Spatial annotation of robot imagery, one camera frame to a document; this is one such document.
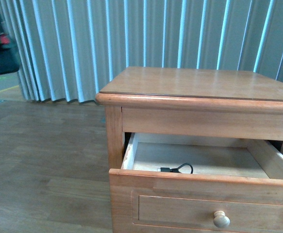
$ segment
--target lower drawer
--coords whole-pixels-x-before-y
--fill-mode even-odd
[[[194,173],[158,171],[179,159]],[[109,174],[114,233],[283,233],[283,155],[266,141],[133,134]]]

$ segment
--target curtain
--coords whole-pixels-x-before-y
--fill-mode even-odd
[[[128,66],[283,82],[283,0],[0,0],[27,100],[93,100]]]

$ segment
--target black cable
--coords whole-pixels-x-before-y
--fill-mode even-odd
[[[161,172],[181,173],[181,172],[179,172],[179,169],[184,167],[184,166],[190,166],[191,167],[191,173],[190,174],[193,174],[193,166],[191,164],[189,164],[189,163],[182,164],[182,165],[180,165],[177,168],[161,167]]]

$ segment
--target nightstand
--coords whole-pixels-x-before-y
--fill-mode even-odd
[[[283,83],[249,71],[129,67],[96,99],[114,233],[283,233],[283,154],[268,142],[283,141]],[[160,172],[183,163],[193,174]]]

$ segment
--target drawer knob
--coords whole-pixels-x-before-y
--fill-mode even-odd
[[[224,228],[229,226],[230,219],[225,216],[225,212],[218,210],[214,212],[214,225],[219,228]]]

